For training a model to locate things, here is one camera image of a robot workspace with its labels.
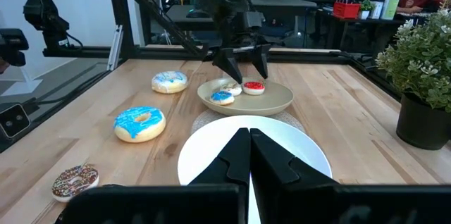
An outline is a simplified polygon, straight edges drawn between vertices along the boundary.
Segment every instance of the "blue icing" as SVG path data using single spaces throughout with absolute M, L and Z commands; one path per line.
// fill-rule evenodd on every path
M 136 118 L 146 114 L 150 114 L 149 119 L 142 122 L 136 122 Z M 119 114 L 114 123 L 114 127 L 119 126 L 124 128 L 130 133 L 132 139 L 134 139 L 138 133 L 150 126 L 160 123 L 161 120 L 163 120 L 163 114 L 159 109 L 151 106 L 138 106 L 129 108 Z
M 186 76 L 180 71 L 168 71 L 168 72 L 162 72 L 155 75 L 155 80 L 157 82 L 174 82 L 174 80 L 185 80 Z
M 230 98 L 231 96 L 232 96 L 232 94 L 230 92 L 219 91 L 219 92 L 213 93 L 211 95 L 211 99 L 213 101 L 223 101 L 223 100 L 226 100 L 227 98 Z

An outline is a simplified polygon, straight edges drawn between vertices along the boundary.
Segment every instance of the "donut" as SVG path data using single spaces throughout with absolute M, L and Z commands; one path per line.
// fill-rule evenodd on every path
M 160 135 L 165 126 L 166 119 L 160 109 L 138 106 L 119 114 L 114 123 L 114 133 L 125 142 L 140 143 Z
M 180 71 L 157 73 L 152 79 L 152 89 L 163 94 L 173 94 L 183 91 L 187 85 L 188 78 Z
M 210 96 L 210 101 L 214 104 L 224 106 L 233 103 L 235 98 L 230 92 L 219 91 Z
M 59 202 L 69 202 L 74 196 L 96 187 L 99 172 L 91 165 L 81 165 L 62 172 L 51 187 L 51 195 Z
M 230 92 L 234 97 L 241 94 L 241 85 L 238 83 L 228 83 L 220 89 L 220 91 Z
M 243 84 L 243 91 L 250 95 L 260 95 L 265 92 L 265 86 L 261 82 L 246 82 Z

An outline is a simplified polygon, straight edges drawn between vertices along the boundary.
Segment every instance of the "red container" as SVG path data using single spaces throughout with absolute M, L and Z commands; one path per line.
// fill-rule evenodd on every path
M 333 4 L 333 15 L 343 19 L 357 19 L 360 4 L 346 4 L 335 2 Z

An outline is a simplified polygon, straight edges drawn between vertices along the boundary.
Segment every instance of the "green leaves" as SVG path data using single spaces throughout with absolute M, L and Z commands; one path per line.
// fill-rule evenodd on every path
M 399 28 L 395 46 L 377 60 L 401 92 L 413 92 L 433 108 L 451 112 L 451 13 L 433 13 L 425 25 Z

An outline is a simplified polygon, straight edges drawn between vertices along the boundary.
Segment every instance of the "blue frosted cookie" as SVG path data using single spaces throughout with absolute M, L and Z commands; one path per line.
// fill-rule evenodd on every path
M 235 101 L 232 93 L 226 91 L 215 92 L 210 96 L 210 102 L 218 105 L 229 105 Z

